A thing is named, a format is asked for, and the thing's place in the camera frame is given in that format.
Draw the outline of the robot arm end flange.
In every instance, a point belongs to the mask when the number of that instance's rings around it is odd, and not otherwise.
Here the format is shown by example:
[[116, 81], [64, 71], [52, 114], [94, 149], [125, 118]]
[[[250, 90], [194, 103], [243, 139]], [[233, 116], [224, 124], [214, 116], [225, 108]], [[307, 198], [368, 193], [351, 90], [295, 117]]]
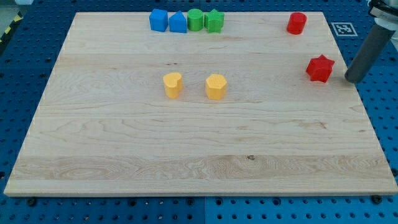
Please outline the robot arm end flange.
[[397, 31], [397, 0], [368, 0], [368, 14], [377, 25]]

